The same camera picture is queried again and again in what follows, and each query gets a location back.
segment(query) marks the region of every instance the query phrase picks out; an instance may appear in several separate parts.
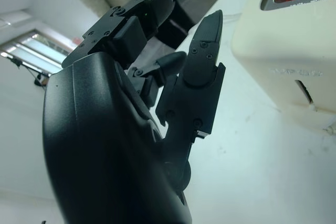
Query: screw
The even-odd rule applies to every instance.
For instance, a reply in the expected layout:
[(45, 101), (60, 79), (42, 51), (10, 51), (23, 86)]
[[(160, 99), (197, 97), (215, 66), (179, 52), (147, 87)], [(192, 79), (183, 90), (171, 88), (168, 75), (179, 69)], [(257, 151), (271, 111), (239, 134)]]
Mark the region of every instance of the screw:
[(202, 48), (207, 48), (209, 44), (207, 42), (201, 42), (201, 47)]
[(119, 8), (118, 10), (116, 10), (115, 14), (116, 15), (121, 15), (125, 12), (126, 10), (124, 8)]
[(140, 76), (142, 75), (143, 71), (141, 69), (138, 69), (136, 72), (135, 72), (135, 75), (136, 76)]
[(200, 119), (195, 119), (194, 120), (194, 126), (196, 129), (200, 129), (202, 127), (203, 123)]

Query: robotic hand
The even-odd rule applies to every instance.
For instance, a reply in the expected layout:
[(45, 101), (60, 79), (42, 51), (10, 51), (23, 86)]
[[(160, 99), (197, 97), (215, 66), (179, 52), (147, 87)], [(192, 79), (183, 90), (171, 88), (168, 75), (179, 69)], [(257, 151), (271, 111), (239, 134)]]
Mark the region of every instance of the robotic hand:
[[(216, 66), (222, 12), (204, 18), (188, 56), (124, 73), (173, 7), (173, 0), (132, 0), (110, 9), (50, 77), (44, 152), (66, 223), (192, 222), (183, 190), (191, 145), (211, 134), (224, 78), (225, 67)], [(159, 87), (165, 138), (149, 113)]]

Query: cream appliance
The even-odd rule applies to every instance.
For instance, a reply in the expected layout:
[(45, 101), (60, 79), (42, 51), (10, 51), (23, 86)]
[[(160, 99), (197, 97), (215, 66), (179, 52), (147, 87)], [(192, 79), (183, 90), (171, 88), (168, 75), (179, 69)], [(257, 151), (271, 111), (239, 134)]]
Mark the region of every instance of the cream appliance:
[(336, 133), (336, 0), (248, 0), (232, 51), (298, 122)]

